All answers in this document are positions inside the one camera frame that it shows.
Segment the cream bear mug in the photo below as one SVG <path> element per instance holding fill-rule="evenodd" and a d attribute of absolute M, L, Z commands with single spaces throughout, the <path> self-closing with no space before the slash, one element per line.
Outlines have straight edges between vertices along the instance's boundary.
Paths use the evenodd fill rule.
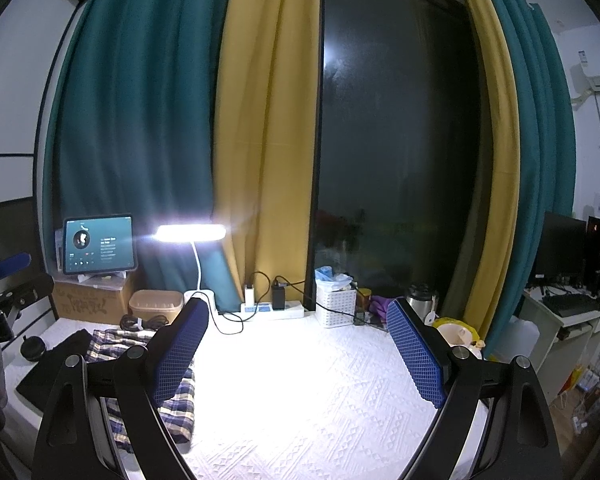
<path fill-rule="evenodd" d="M 465 347 L 477 359 L 482 358 L 482 349 L 486 344 L 473 327 L 455 318 L 437 318 L 432 326 L 451 347 Z"/>

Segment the tan plastic lidded box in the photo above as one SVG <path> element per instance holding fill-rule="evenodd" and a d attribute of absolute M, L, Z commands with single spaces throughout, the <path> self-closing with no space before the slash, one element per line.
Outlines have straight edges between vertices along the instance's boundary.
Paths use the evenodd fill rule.
<path fill-rule="evenodd" d="M 129 312 L 143 321 L 163 316 L 171 323 L 181 312 L 183 301 L 177 290 L 140 289 L 129 299 Z"/>

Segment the purple plush toy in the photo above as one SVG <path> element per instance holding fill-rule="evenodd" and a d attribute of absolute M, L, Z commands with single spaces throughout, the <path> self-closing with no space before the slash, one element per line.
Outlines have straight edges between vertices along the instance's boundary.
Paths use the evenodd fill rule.
<path fill-rule="evenodd" d="M 386 322 L 388 309 L 392 303 L 393 298 L 372 295 L 370 296 L 370 306 L 368 307 L 368 310 L 370 310 L 370 313 L 377 315 L 382 322 Z"/>

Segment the cardboard box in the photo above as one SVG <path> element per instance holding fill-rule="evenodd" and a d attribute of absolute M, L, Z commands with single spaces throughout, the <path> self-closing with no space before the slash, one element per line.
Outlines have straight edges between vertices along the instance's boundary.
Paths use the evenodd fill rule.
<path fill-rule="evenodd" d="M 60 318 L 118 325 L 128 313 L 134 290 L 133 274 L 92 276 L 83 283 L 65 276 L 55 278 L 53 303 Z"/>

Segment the tablet with lit screen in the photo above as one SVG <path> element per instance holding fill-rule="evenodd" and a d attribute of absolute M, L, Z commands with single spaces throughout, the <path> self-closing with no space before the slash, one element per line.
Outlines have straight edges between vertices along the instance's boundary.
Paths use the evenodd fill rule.
<path fill-rule="evenodd" d="M 109 274 L 137 267 L 133 220 L 127 214 L 67 219 L 62 268 L 67 275 Z"/>

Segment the white phone charger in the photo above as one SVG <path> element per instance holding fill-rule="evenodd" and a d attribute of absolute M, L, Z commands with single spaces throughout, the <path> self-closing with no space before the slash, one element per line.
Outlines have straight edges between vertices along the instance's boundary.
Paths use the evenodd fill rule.
<path fill-rule="evenodd" d="M 254 301 L 254 287 L 252 285 L 246 285 L 244 287 L 244 310 L 246 312 L 252 312 L 256 308 L 256 302 Z"/>

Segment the yellow curtain right panel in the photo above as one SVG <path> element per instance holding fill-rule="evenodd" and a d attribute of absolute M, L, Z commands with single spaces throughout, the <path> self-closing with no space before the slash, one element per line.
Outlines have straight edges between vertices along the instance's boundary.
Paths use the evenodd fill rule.
<path fill-rule="evenodd" d="M 484 337 L 500 301 L 513 250 L 520 187 L 520 128 L 512 57 L 493 0 L 466 2 L 486 76 L 490 188 L 486 232 L 464 322 Z"/>

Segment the yellow curtain panel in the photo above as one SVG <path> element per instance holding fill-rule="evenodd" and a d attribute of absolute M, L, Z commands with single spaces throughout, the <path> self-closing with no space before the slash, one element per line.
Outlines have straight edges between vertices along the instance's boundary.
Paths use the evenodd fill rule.
<path fill-rule="evenodd" d="M 512 57 L 493 0 L 466 2 L 486 76 L 490 188 L 486 232 L 464 322 L 484 337 L 500 301 L 513 250 L 520 187 L 520 128 Z"/>
<path fill-rule="evenodd" d="M 213 131 L 214 218 L 230 282 L 270 299 L 306 274 L 321 0 L 228 0 Z"/>

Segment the black garment on bed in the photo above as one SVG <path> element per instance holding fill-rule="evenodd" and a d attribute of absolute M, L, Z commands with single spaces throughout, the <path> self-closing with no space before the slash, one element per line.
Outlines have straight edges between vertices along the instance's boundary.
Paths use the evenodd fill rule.
<path fill-rule="evenodd" d="M 74 332 L 36 362 L 16 387 L 16 391 L 40 412 L 44 411 L 60 368 L 68 356 L 78 354 L 87 363 L 102 360 L 94 347 L 93 335 L 87 330 Z"/>

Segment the white perforated storage basket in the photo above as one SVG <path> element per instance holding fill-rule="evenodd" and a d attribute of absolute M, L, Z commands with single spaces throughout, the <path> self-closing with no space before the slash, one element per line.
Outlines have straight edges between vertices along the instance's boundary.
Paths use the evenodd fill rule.
<path fill-rule="evenodd" d="M 351 282 L 315 282 L 315 315 L 323 328 L 350 325 L 355 317 L 356 290 Z"/>

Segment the white desk lamp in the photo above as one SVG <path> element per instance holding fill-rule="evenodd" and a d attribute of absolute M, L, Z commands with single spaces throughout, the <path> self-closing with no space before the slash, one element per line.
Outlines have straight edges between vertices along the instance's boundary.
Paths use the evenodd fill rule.
<path fill-rule="evenodd" d="M 219 242 L 226 237 L 226 227 L 217 223 L 169 223 L 158 226 L 154 239 L 162 244 L 188 245 L 192 248 L 196 266 L 196 286 L 186 292 L 185 299 L 201 299 L 211 312 L 216 310 L 215 293 L 202 287 L 202 266 L 198 244 Z"/>

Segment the black power adapter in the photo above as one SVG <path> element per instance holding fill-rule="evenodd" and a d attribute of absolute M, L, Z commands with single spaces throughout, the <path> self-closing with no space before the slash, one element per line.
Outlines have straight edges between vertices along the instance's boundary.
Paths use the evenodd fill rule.
<path fill-rule="evenodd" d="M 271 302 L 274 311 L 284 310 L 286 306 L 285 286 L 275 281 L 271 289 Z"/>

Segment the white computer desk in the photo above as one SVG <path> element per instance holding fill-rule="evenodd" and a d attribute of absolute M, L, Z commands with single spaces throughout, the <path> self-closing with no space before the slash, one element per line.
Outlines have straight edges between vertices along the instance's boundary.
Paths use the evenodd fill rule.
<path fill-rule="evenodd" d="M 574 370 L 591 363 L 600 346 L 600 310 L 562 318 L 543 304 L 541 289 L 525 289 L 519 317 L 536 325 L 540 336 L 530 356 L 545 399 L 551 404 Z"/>

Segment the black computer monitor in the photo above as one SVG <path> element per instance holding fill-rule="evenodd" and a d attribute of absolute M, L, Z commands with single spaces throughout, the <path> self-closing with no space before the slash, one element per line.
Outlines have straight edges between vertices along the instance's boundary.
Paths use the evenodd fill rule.
<path fill-rule="evenodd" d="M 600 285 L 600 218 L 547 212 L 528 283 Z"/>

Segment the white air conditioner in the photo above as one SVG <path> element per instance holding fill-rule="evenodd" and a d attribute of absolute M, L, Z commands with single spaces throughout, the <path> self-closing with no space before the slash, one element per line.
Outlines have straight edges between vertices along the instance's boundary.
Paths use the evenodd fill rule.
<path fill-rule="evenodd" d="M 579 63 L 570 68 L 574 88 L 579 94 L 571 99 L 575 106 L 581 106 L 590 96 L 600 94 L 600 65 Z"/>

